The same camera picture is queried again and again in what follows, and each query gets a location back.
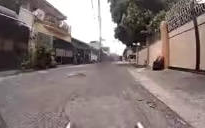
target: roof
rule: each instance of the roof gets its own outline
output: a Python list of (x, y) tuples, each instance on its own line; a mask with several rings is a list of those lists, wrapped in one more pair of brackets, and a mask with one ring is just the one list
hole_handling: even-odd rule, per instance
[(47, 13), (51, 13), (59, 20), (66, 20), (67, 16), (61, 13), (57, 8), (50, 4), (47, 0), (32, 0), (32, 3), (37, 6), (46, 9)]
[(11, 19), (18, 19), (16, 12), (0, 5), (0, 15), (9, 17)]
[(87, 43), (75, 38), (72, 38), (72, 44), (78, 49), (90, 49), (90, 46)]

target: street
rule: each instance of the street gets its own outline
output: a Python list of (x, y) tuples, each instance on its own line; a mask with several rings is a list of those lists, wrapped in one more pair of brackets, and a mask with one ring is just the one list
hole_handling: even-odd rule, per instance
[(0, 79), (9, 128), (191, 128), (129, 74), (110, 63), (67, 66)]

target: awning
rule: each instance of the awning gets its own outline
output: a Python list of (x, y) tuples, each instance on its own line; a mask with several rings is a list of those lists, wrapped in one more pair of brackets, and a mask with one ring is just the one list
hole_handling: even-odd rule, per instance
[(16, 14), (16, 12), (5, 8), (3, 6), (0, 5), (0, 15), (14, 19), (14, 20), (18, 20), (18, 15)]

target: house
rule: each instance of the house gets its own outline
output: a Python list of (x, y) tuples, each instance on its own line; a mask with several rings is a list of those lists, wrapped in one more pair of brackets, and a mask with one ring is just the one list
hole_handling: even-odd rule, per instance
[(74, 63), (83, 64), (91, 62), (91, 48), (88, 44), (78, 39), (72, 38), (74, 49)]
[(16, 12), (0, 6), (0, 70), (19, 69), (27, 54), (30, 29)]
[(29, 41), (30, 53), (38, 46), (55, 49), (58, 63), (72, 63), (71, 27), (66, 24), (67, 17), (46, 0), (28, 0), (21, 5), (20, 19), (32, 30)]

